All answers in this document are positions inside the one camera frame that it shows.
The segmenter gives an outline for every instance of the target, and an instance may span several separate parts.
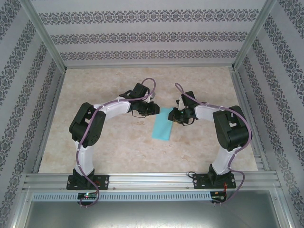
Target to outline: light blue object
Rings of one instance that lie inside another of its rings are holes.
[[[152,138],[169,140],[173,122],[168,120],[169,112],[173,108],[161,108],[159,114],[156,115]]]

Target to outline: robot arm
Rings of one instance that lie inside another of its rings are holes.
[[[192,91],[186,94],[195,99]],[[189,124],[190,119],[193,119],[192,123],[198,119],[214,122],[220,149],[215,161],[209,167],[208,177],[211,183],[216,184],[218,180],[231,173],[228,164],[232,155],[246,144],[249,136],[246,125],[229,111],[200,105],[185,95],[181,95],[176,102],[179,107],[169,113],[169,120],[183,125]],[[239,106],[230,109],[244,116]]]
[[[69,127],[69,131],[72,134],[72,139],[75,141],[75,146],[79,149],[78,160],[83,170],[84,174],[89,178],[93,178],[94,167],[93,167],[93,152],[94,145],[98,141],[101,131],[104,125],[104,122],[120,114],[138,111],[142,116],[159,114],[160,108],[154,102],[150,102],[154,98],[155,93],[148,96],[145,100],[137,101],[126,101],[126,99],[140,98],[148,95],[150,93],[149,88],[144,85],[137,83],[133,90],[129,90],[124,94],[119,95],[115,100],[110,104],[95,104],[91,105],[89,103],[83,103],[78,110],[73,122]],[[83,141],[81,147],[79,148],[79,142],[85,134],[85,131],[88,127],[87,120],[92,118],[93,113],[96,109],[98,112],[95,118],[92,121],[92,125],[89,129],[89,132]],[[79,169],[79,166],[76,165],[73,169],[73,175],[78,182],[83,183],[83,185],[89,185],[90,183],[84,178],[82,172]]]

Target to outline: perforated metal strip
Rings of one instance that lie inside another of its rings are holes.
[[[77,201],[77,192],[71,193],[34,193],[34,202],[75,202]],[[98,201],[105,202],[126,202],[126,201],[198,201],[211,200],[209,191],[192,192],[103,192]]]

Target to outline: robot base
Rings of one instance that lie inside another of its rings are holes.
[[[234,175],[231,172],[223,175],[217,175],[212,168],[209,166],[208,173],[193,174],[193,185],[194,189],[235,189],[237,187]]]
[[[109,175],[94,175],[93,170],[89,175],[90,178],[99,190],[108,190]],[[73,175],[69,175],[66,184],[67,190],[95,190],[95,187],[82,175],[73,169]]]

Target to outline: enclosure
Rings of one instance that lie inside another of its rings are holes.
[[[304,227],[304,0],[0,5],[0,227]],[[107,121],[95,147],[108,190],[92,208],[75,203],[84,191],[67,190],[69,126],[80,105],[147,77],[160,107],[176,107],[176,82],[200,101],[241,107],[252,141],[232,164],[245,182],[227,204],[214,207],[223,189],[197,190],[187,175],[216,158],[213,123],[173,123],[162,141],[155,115],[131,114]]]

